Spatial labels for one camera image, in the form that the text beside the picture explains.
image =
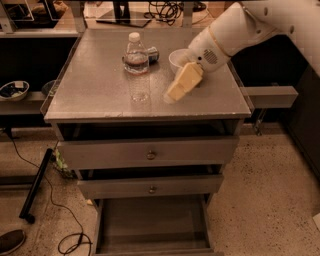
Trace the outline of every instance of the drawer handle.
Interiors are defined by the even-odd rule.
[[[156,153],[155,152],[152,152],[151,150],[149,151],[149,153],[147,154],[147,159],[148,160],[153,160],[156,158]]]
[[[156,193],[156,190],[157,190],[157,187],[155,187],[155,186],[150,186],[149,194],[154,194],[154,193]]]

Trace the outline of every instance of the shoe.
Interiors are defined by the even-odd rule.
[[[18,249],[26,239],[23,230],[14,230],[0,236],[0,255],[8,255]]]

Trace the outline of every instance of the black tripod leg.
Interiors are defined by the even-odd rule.
[[[28,197],[23,205],[23,208],[21,210],[21,213],[19,215],[20,219],[25,219],[28,223],[33,224],[35,222],[35,218],[33,215],[29,213],[29,210],[31,208],[31,205],[33,203],[33,200],[37,194],[39,185],[41,183],[41,180],[43,178],[44,172],[47,168],[48,162],[50,161],[51,155],[53,150],[51,148],[48,148],[46,151],[46,154],[43,157],[42,163],[40,165],[40,168],[38,170],[38,173],[33,181],[32,187],[29,190]]]

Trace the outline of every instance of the bottle cap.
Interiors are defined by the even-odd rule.
[[[133,32],[129,34],[129,41],[132,43],[140,41],[140,34],[138,32]]]

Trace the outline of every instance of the metal cabinet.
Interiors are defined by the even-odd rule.
[[[148,100],[133,102],[121,61],[131,31],[86,30],[45,115],[96,206],[94,255],[217,256],[206,205],[251,116],[250,95],[225,65],[178,103],[164,103],[174,78],[168,56],[200,30],[145,29],[160,59],[145,78]]]

